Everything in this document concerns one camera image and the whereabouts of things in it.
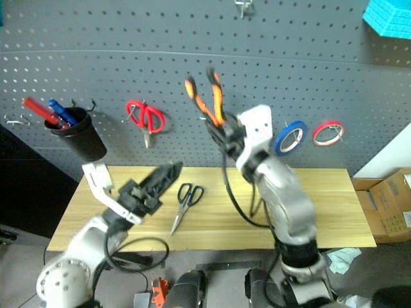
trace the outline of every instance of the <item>blue pen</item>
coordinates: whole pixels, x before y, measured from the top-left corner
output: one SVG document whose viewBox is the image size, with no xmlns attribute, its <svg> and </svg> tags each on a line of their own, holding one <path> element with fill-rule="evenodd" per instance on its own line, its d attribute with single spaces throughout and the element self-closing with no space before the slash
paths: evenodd
<svg viewBox="0 0 411 308">
<path fill-rule="evenodd" d="M 73 118 L 72 115 L 62 105 L 60 105 L 55 99 L 49 99 L 48 104 L 56 112 L 56 114 L 62 117 L 63 120 L 67 121 L 71 125 L 77 124 L 76 119 Z"/>
</svg>

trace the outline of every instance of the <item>black-handled scissors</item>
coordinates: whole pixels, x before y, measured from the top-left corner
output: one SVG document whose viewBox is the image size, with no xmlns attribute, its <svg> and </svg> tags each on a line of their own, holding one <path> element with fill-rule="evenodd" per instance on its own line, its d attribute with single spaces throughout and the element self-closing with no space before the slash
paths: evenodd
<svg viewBox="0 0 411 308">
<path fill-rule="evenodd" d="M 202 186 L 193 186 L 193 184 L 191 183 L 181 184 L 179 192 L 177 193 L 177 199 L 179 200 L 179 211 L 175 216 L 170 235 L 172 235 L 175 229 L 177 229 L 186 211 L 193 205 L 197 204 L 200 201 L 203 194 L 204 187 Z"/>
</svg>

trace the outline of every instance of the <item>scissors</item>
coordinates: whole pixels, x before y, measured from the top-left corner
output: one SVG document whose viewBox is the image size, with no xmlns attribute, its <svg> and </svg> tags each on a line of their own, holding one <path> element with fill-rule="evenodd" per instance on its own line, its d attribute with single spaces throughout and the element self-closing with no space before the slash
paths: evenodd
<svg viewBox="0 0 411 308">
<path fill-rule="evenodd" d="M 140 109 L 139 119 L 137 120 L 133 113 L 136 108 Z M 152 133 L 159 133 L 164 129 L 164 125 L 166 124 L 166 120 L 164 115 L 160 110 L 154 108 L 152 106 L 147 105 L 144 101 L 128 101 L 126 104 L 126 111 L 128 114 L 128 119 L 131 119 L 140 129 L 143 131 L 144 134 L 144 143 L 146 144 L 146 148 L 150 147 L 150 136 Z M 157 128 L 153 126 L 153 114 L 157 116 L 160 120 L 160 125 Z M 147 115 L 148 124 L 146 125 L 144 119 L 145 115 Z"/>
<path fill-rule="evenodd" d="M 186 91 L 188 97 L 202 111 L 202 113 L 214 124 L 214 126 L 219 127 L 225 123 L 225 115 L 223 111 L 223 91 L 221 88 L 220 77 L 212 67 L 208 67 L 206 69 L 206 73 L 207 78 L 211 83 L 211 87 L 213 88 L 215 115 L 210 111 L 210 109 L 208 109 L 204 101 L 198 95 L 195 80 L 192 76 L 188 76 L 186 78 Z"/>
<path fill-rule="evenodd" d="M 181 184 L 179 192 L 177 193 L 177 199 L 179 200 L 179 211 L 175 216 L 173 226 L 171 228 L 170 235 L 172 235 L 177 229 L 178 225 L 187 210 L 194 204 L 197 204 L 204 194 L 204 187 L 191 183 Z"/>
</svg>

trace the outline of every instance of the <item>floor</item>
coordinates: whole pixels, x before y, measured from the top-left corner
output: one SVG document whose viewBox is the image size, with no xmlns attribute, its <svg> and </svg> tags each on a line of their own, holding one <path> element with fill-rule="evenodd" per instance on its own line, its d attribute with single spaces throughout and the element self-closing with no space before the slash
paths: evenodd
<svg viewBox="0 0 411 308">
<path fill-rule="evenodd" d="M 44 246 L 27 244 L 1 247 L 0 307 L 18 308 L 35 293 L 43 251 Z M 48 252 L 46 260 L 56 254 Z M 210 267 L 213 264 L 218 270 L 208 272 L 205 306 L 247 308 L 244 275 L 251 266 L 267 267 L 271 257 L 272 252 L 268 250 L 171 252 L 165 267 L 147 271 L 146 275 L 149 280 L 165 277 L 174 281 L 190 269 Z M 354 293 L 371 296 L 381 287 L 411 285 L 411 241 L 364 248 L 345 275 L 334 275 L 329 270 L 328 275 L 331 287 L 339 295 Z M 145 280 L 138 274 L 105 271 L 98 282 L 96 298 L 104 307 L 132 308 L 134 295 L 144 289 Z M 40 307 L 37 295 L 23 307 Z"/>
</svg>

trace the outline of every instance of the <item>red pen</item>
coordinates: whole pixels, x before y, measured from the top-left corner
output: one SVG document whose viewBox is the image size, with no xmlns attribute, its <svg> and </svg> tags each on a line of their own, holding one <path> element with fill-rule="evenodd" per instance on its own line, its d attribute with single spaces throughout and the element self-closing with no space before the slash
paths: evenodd
<svg viewBox="0 0 411 308">
<path fill-rule="evenodd" d="M 33 98 L 25 98 L 23 101 L 23 105 L 32 109 L 36 114 L 43 117 L 48 123 L 61 126 L 62 128 L 69 128 L 69 125 L 65 123 L 65 121 L 59 121 L 59 118 L 54 113 L 44 108 L 41 104 L 37 103 Z"/>
</svg>

